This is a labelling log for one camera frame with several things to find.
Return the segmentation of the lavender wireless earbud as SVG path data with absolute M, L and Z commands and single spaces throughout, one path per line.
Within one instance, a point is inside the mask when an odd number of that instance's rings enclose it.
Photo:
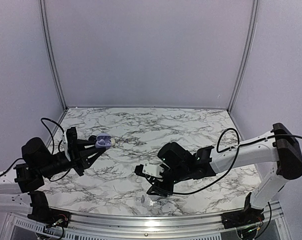
M 104 141 L 104 139 L 100 139 L 96 142 L 96 144 L 99 146 L 103 146 L 103 145 L 105 145 L 105 141 Z

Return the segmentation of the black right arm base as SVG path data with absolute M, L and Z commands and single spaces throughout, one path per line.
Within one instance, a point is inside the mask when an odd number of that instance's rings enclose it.
M 252 208 L 250 204 L 252 193 L 250 192 L 245 198 L 244 208 L 226 212 L 221 215 L 222 224 L 225 229 L 237 228 L 263 221 L 265 219 L 264 209 Z

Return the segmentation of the lavender round charging case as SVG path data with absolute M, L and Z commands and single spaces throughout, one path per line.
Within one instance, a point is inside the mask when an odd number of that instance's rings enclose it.
M 107 133 L 100 133 L 96 137 L 95 147 L 97 149 L 106 148 L 109 149 L 112 146 L 111 136 Z

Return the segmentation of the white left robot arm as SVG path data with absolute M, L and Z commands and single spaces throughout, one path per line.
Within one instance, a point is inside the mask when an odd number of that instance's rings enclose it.
M 51 153 L 41 138 L 30 139 L 22 148 L 21 159 L 5 171 L 0 172 L 0 195 L 17 196 L 19 200 L 30 198 L 29 207 L 42 222 L 48 223 L 54 218 L 45 193 L 39 190 L 44 179 L 74 170 L 79 176 L 105 153 L 113 144 L 111 138 L 102 139 L 91 136 L 88 140 L 71 137 L 64 141 L 64 151 Z

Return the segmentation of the black earbud charging case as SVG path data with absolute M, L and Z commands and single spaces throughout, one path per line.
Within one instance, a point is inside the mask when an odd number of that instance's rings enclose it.
M 89 138 L 88 138 L 89 141 L 96 141 L 96 136 L 95 135 L 91 135 Z

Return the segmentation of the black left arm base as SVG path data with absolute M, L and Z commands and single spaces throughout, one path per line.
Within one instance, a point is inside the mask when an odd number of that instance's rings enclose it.
M 45 193 L 41 191 L 32 191 L 28 195 L 31 199 L 31 213 L 27 215 L 28 219 L 47 224 L 49 228 L 68 227 L 70 212 L 49 207 Z

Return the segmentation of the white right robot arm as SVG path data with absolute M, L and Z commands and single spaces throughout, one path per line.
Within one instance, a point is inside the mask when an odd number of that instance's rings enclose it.
M 240 222 L 249 224 L 288 181 L 302 176 L 299 139 L 282 123 L 275 123 L 271 131 L 237 141 L 225 149 L 211 145 L 190 153 L 178 143 L 169 142 L 157 154 L 161 165 L 145 163 L 137 166 L 135 172 L 150 181 L 149 195 L 166 197 L 174 194 L 174 185 L 179 182 L 214 177 L 218 173 L 227 175 L 233 168 L 270 162 L 267 175 L 249 193 L 246 207 L 239 211 Z

